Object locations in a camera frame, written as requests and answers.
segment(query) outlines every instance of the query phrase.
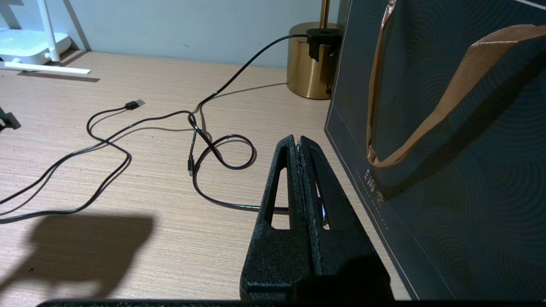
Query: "black device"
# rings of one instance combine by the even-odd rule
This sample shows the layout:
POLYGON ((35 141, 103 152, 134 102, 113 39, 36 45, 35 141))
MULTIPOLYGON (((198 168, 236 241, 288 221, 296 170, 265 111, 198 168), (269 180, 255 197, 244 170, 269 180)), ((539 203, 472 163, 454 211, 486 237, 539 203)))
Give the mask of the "black device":
POLYGON ((393 300, 390 277, 320 146, 279 142, 245 265, 241 299, 297 302, 393 300), (271 226, 286 168, 290 229, 271 226), (329 229, 325 229, 323 210, 329 229))
POLYGON ((343 39, 343 31, 334 28, 315 28, 305 32, 307 34, 307 43, 309 44, 309 57, 318 62, 321 45, 330 46, 330 54, 335 54, 343 39))
POLYGON ((18 129, 21 128, 21 124, 13 113, 6 113, 0 108, 0 132, 6 128, 18 129))

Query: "wood grain tabletop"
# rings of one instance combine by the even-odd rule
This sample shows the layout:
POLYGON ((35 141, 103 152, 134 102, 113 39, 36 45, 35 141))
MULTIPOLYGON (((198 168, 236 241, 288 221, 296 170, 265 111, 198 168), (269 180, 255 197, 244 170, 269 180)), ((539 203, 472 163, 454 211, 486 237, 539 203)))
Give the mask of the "wood grain tabletop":
MULTIPOLYGON (((146 117, 197 103, 222 86, 239 66, 160 58, 73 52, 69 67, 88 76, 0 70, 0 106, 22 124, 0 134, 0 198, 39 178, 64 155, 96 143, 85 130, 102 110, 142 99, 142 107, 101 120, 93 131, 108 137, 146 117)), ((391 276, 397 299, 409 296, 324 133, 329 101, 301 98, 287 89, 283 69, 250 66, 204 107, 198 123, 213 139, 242 134, 257 149, 255 163, 229 170, 213 155, 199 172, 208 195, 259 205, 275 146, 293 134, 323 149, 347 197, 391 276)), ((239 299, 239 278, 256 213, 212 204, 196 193, 187 172, 192 139, 186 115, 143 123, 116 140, 133 160, 84 211, 0 225, 0 306, 35 306, 51 298, 239 299)), ((205 149, 197 141, 195 156, 205 149)), ((221 147, 225 161, 243 164, 248 146, 221 147)), ((0 218, 38 210, 74 209, 94 193, 125 155, 111 146, 60 166, 35 189, 0 205, 0 218)), ((287 205, 281 177, 277 205, 287 205)), ((275 215, 273 226, 288 228, 275 215)))

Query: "black cable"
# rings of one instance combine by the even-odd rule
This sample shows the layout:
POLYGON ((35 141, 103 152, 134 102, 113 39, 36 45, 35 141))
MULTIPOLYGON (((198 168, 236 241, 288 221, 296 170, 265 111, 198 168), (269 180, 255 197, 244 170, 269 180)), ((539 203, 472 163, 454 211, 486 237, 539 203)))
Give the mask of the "black cable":
MULTIPOLYGON (((258 53, 256 53, 250 60, 248 60, 248 62, 246 62, 245 65, 243 65, 234 75, 233 77, 231 77, 231 79, 229 79, 222 87, 220 87, 216 92, 212 93, 210 96, 206 97, 205 99, 203 99, 198 105, 197 105, 197 108, 195 109, 195 111, 193 113, 197 113, 198 111, 200 111, 202 108, 203 108, 203 105, 205 105, 205 103, 209 102, 210 100, 212 100, 214 97, 216 97, 216 95, 220 94, 223 90, 225 90, 242 72, 243 70, 245 70, 259 55, 261 55, 265 50, 267 50, 269 47, 275 45, 276 43, 278 42, 281 42, 285 39, 289 39, 289 38, 295 38, 295 37, 307 37, 307 35, 305 34, 292 34, 292 35, 288 35, 288 36, 284 36, 284 37, 281 37, 273 42, 271 42, 269 45, 263 47, 260 51, 258 51, 258 53)), ((193 144, 195 143, 195 134, 194 134, 194 138, 193 138, 193 141, 192 141, 192 146, 191 146, 191 149, 190 149, 190 152, 189 152, 189 160, 188 160, 188 170, 190 170, 190 174, 193 175, 193 187, 194 189, 197 191, 197 193, 199 193, 202 197, 204 197, 205 199, 207 199, 209 202, 212 202, 214 204, 217 204, 217 205, 220 205, 220 206, 226 206, 226 207, 229 207, 229 208, 235 208, 235 209, 242 209, 242 210, 252 210, 252 211, 257 211, 260 209, 260 206, 252 206, 252 205, 240 205, 240 204, 232 204, 232 203, 226 203, 226 202, 222 202, 220 200, 217 200, 217 199, 214 199, 212 197, 209 197, 207 195, 205 195, 201 189, 199 188, 199 185, 197 183, 197 172, 201 166, 201 162, 203 161, 203 159, 212 151, 216 158, 220 161, 220 163, 222 163, 222 165, 224 165, 225 167, 229 168, 229 169, 244 169, 244 168, 247 168, 248 166, 250 166, 250 164, 252 164, 252 161, 255 159, 256 157, 256 149, 254 148, 254 146, 252 145, 252 143, 250 142, 250 140, 248 140, 247 138, 243 137, 242 135, 238 135, 238 134, 232 134, 232 135, 226 135, 225 137, 221 137, 219 139, 217 139, 216 141, 214 141, 213 143, 211 143, 208 138, 205 136, 205 134, 197 128, 197 124, 195 123, 195 117, 193 117, 193 114, 192 116, 188 115, 188 121, 190 123, 190 125, 192 125, 192 127, 194 127, 195 131, 199 133, 199 135, 203 138, 203 140, 205 140, 205 142, 207 143, 207 148, 203 151, 203 153, 199 156, 199 158, 197 159, 197 162, 194 164, 193 163, 193 144), (216 146, 219 145, 219 143, 221 141, 224 141, 224 140, 227 140, 229 138, 239 138, 239 139, 242 139, 244 141, 246 141, 246 143, 251 147, 252 149, 252 154, 251 154, 251 157, 250 159, 248 160, 247 163, 243 164, 242 166, 238 167, 238 168, 232 168, 231 166, 227 165, 223 159, 217 154, 216 152, 216 146)), ((282 213, 286 213, 288 212, 288 208, 285 208, 285 207, 275 207, 274 208, 274 211, 275 212, 282 212, 282 213)))
MULTIPOLYGON (((220 89, 218 89, 216 92, 214 92, 213 94, 211 94, 210 96, 206 97, 205 99, 203 99, 198 105, 197 105, 197 108, 196 110, 193 112, 193 113, 196 113, 198 112, 205 103, 207 103, 208 101, 212 100, 215 96, 217 96, 218 94, 220 94, 223 90, 225 90, 242 72, 243 70, 245 70, 260 54, 262 54, 265 50, 267 50, 269 47, 275 45, 276 43, 282 41, 282 40, 285 40, 285 39, 289 39, 289 38, 294 38, 294 37, 306 37, 307 35, 304 35, 304 34, 293 34, 293 35, 288 35, 288 36, 285 36, 285 37, 282 37, 282 38, 279 38, 277 40, 275 40, 274 42, 270 43, 269 45, 263 47, 258 53, 256 53, 250 60, 248 60, 248 62, 243 65, 234 75, 231 79, 229 79, 220 89)), ((70 158, 73 158, 77 155, 80 155, 80 154, 84 154, 84 153, 87 153, 87 152, 90 152, 92 150, 95 150, 95 149, 98 149, 99 147, 101 146, 113 146, 114 148, 120 150, 121 152, 125 153, 126 154, 126 158, 125 160, 123 161, 122 164, 120 164, 120 166, 118 166, 112 173, 110 173, 110 175, 108 175, 108 177, 106 177, 106 179, 99 185, 99 187, 97 188, 97 190, 95 191, 95 193, 91 196, 91 198, 86 202, 84 203, 82 206, 78 207, 78 208, 75 208, 75 209, 72 209, 72 210, 44 210, 44 211, 37 211, 37 212, 33 212, 33 213, 29 213, 29 214, 23 214, 23 215, 18 215, 18 216, 13 216, 13 217, 7 217, 7 218, 4 218, 4 219, 0 219, 0 224, 6 224, 6 223, 12 223, 12 222, 16 222, 16 221, 21 221, 21 220, 26 220, 26 219, 30 219, 30 218, 33 218, 33 217, 38 217, 38 216, 43 216, 43 215, 50 215, 50 214, 72 214, 72 213, 76 213, 76 212, 79 212, 83 209, 85 209, 86 207, 88 207, 89 205, 91 205, 91 203, 93 203, 99 196, 100 194, 104 191, 104 189, 117 177, 121 174, 121 172, 123 172, 131 163, 132 161, 132 155, 126 151, 125 149, 121 148, 120 146, 117 146, 116 144, 110 142, 112 139, 114 139, 116 136, 120 135, 121 133, 127 131, 128 129, 131 129, 132 127, 136 126, 136 125, 139 125, 143 122, 147 122, 147 121, 155 121, 155 120, 162 120, 162 119, 166 119, 168 117, 171 117, 171 116, 174 116, 174 115, 177 115, 177 114, 188 114, 188 122, 190 123, 190 125, 194 128, 194 132, 193 132, 193 139, 192 139, 192 143, 191 143, 191 147, 190 147, 190 154, 189 154, 189 160, 188 160, 188 168, 189 168, 189 163, 191 162, 191 165, 192 165, 192 169, 193 171, 190 172, 191 175, 193 175, 193 186, 195 188, 195 190, 201 195, 203 196, 205 199, 207 199, 208 201, 212 202, 212 203, 215 203, 215 204, 218 204, 218 205, 221 205, 221 206, 226 206, 226 207, 229 207, 229 208, 236 208, 236 209, 243 209, 243 210, 253 210, 253 211, 256 211, 260 208, 260 206, 252 206, 252 205, 241 205, 241 204, 232 204, 232 203, 226 203, 226 202, 222 202, 220 200, 216 200, 216 199, 213 199, 207 195, 205 195, 201 189, 199 188, 198 186, 198 183, 197 183, 197 172, 201 166, 201 163, 203 162, 203 159, 212 151, 213 154, 215 155, 215 157, 218 159, 218 161, 226 168, 229 168, 229 169, 233 169, 233 170, 240 170, 240 169, 245 169, 247 167, 249 167, 253 161, 256 159, 256 148, 252 145, 252 142, 250 142, 249 139, 247 139, 246 137, 242 136, 242 135, 239 135, 239 134, 230 134, 230 135, 226 135, 226 136, 223 136, 219 139, 217 139, 216 141, 214 142, 210 142, 210 140, 206 137, 205 133, 197 126, 197 122, 195 120, 195 116, 193 115, 192 112, 190 111, 186 111, 186 110, 183 110, 183 111, 177 111, 177 112, 173 112, 171 114, 168 114, 168 115, 164 115, 164 116, 160 116, 160 117, 151 117, 151 118, 147 118, 147 119, 143 119, 143 120, 140 120, 140 121, 137 121, 127 127, 125 127, 124 129, 121 129, 119 130, 118 132, 114 133, 113 135, 111 135, 110 137, 106 138, 106 139, 102 139, 102 138, 99 138, 97 136, 95 136, 93 133, 92 133, 92 128, 91 128, 91 122, 94 118, 96 118, 97 116, 101 115, 101 114, 105 114, 105 113, 111 113, 111 112, 116 112, 116 111, 121 111, 123 109, 127 109, 127 110, 133 110, 133 109, 136 109, 138 108, 139 106, 141 106, 142 104, 144 104, 143 101, 133 101, 133 102, 130 102, 130 103, 127 103, 125 105, 125 107, 123 108, 118 108, 118 109, 112 109, 112 110, 106 110, 106 111, 101 111, 99 113, 96 113, 94 114, 93 116, 91 116, 89 118, 89 120, 87 121, 87 125, 86 125, 86 130, 87 130, 87 133, 93 138, 93 139, 96 139, 99 141, 99 143, 95 144, 95 145, 92 145, 90 147, 87 147, 87 148, 84 148, 84 149, 80 149, 80 150, 77 150, 77 151, 74 151, 72 153, 69 153, 68 155, 62 157, 60 160, 58 160, 57 162, 55 162, 52 166, 50 166, 46 172, 44 172, 44 174, 38 179, 36 180, 34 183, 30 184, 29 186, 25 187, 24 189, 20 190, 19 192, 16 192, 14 193, 13 195, 7 197, 7 198, 4 198, 2 200, 0 200, 0 204, 4 204, 8 201, 10 201, 11 199, 27 192, 28 190, 32 189, 33 187, 35 187, 36 185, 38 185, 40 182, 42 182, 44 179, 46 179, 46 181, 42 184, 42 186, 39 188, 39 190, 43 187, 43 185, 45 185, 45 183, 47 183, 47 181, 49 180, 49 178, 51 178, 53 172, 62 164, 64 163, 65 161, 67 161, 68 159, 70 158), (199 156, 199 158, 197 159, 197 162, 194 164, 193 163, 193 149, 194 149, 194 144, 195 144, 195 140, 196 140, 196 136, 197 134, 199 136, 201 136, 201 138, 203 138, 203 140, 206 142, 207 144, 207 148, 203 151, 203 153, 199 156), (229 164, 227 164, 224 159, 222 158, 222 156, 219 154, 218 150, 217 150, 217 146, 221 145, 221 142, 222 141, 225 141, 225 140, 228 140, 228 139, 233 139, 233 138, 237 138, 237 139, 241 139, 243 140, 246 144, 248 144, 252 150, 252 153, 251 153, 251 156, 249 158, 249 160, 241 165, 241 166, 231 166, 229 164)), ((288 211, 288 208, 278 208, 278 207, 275 207, 274 209, 275 211, 288 211)))
MULTIPOLYGON (((289 38, 295 38, 295 37, 307 37, 306 34, 291 34, 291 35, 287 35, 287 36, 284 36, 284 37, 281 37, 279 39, 276 39, 274 40, 273 42, 271 42, 269 45, 263 47, 260 51, 258 51, 258 53, 256 53, 253 57, 250 58, 250 60, 248 60, 234 75, 233 77, 231 77, 231 79, 229 79, 224 85, 222 85, 222 87, 220 87, 216 92, 210 94, 210 96, 208 96, 207 98, 203 99, 199 104, 197 104, 197 107, 195 109, 195 111, 193 112, 194 114, 197 113, 202 107, 203 105, 205 105, 205 103, 209 102, 210 100, 212 100, 214 97, 216 97, 216 95, 220 94, 221 92, 223 92, 242 72, 243 70, 245 70, 254 60, 256 60, 256 58, 258 56, 260 56, 265 50, 269 49, 269 47, 277 44, 278 42, 281 42, 285 39, 289 39, 289 38)), ((190 156, 193 156, 193 143, 192 142, 192 147, 191 147, 191 151, 189 152, 189 155, 190 156)))
POLYGON ((54 168, 54 169, 49 173, 49 175, 48 175, 47 178, 44 180, 44 182, 40 185, 40 187, 38 187, 38 188, 36 189, 36 191, 35 191, 34 193, 32 193, 32 195, 31 195, 29 198, 27 198, 27 200, 26 200, 24 203, 18 205, 18 206, 15 207, 15 208, 9 209, 8 211, 4 211, 4 212, 0 213, 0 216, 2 216, 2 215, 7 215, 7 214, 10 214, 10 213, 12 213, 12 212, 15 212, 15 211, 21 209, 22 207, 24 207, 26 204, 28 204, 36 195, 38 195, 38 193, 40 193, 41 189, 43 189, 44 186, 48 183, 48 181, 51 179, 51 177, 52 177, 53 174, 55 173, 55 170, 56 170, 56 169, 57 169, 57 168, 54 168))

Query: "black clip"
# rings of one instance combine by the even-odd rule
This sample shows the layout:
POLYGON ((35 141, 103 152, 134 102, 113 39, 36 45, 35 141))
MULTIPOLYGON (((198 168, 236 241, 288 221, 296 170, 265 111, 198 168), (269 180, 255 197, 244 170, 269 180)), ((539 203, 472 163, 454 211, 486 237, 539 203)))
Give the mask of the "black clip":
POLYGON ((0 108, 0 131, 6 128, 19 129, 21 128, 21 124, 13 113, 5 113, 4 110, 0 108))
POLYGON ((343 38, 343 31, 340 29, 309 29, 307 33, 307 43, 309 44, 309 56, 315 61, 319 61, 321 45, 330 46, 329 56, 333 56, 334 53, 341 46, 341 39, 343 38))

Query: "usb connector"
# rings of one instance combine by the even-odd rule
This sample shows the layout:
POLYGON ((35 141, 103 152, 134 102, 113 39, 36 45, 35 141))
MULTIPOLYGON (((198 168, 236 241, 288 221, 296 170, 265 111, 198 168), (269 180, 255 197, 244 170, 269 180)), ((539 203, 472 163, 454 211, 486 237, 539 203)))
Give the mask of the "usb connector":
POLYGON ((125 108, 127 110, 134 110, 138 107, 140 107, 141 105, 145 104, 144 100, 142 99, 138 99, 138 100, 135 100, 135 101, 131 101, 129 103, 126 103, 125 104, 125 108))
POLYGON ((195 161, 193 160, 193 156, 190 156, 188 159, 188 173, 190 176, 193 176, 194 172, 195 172, 195 161))

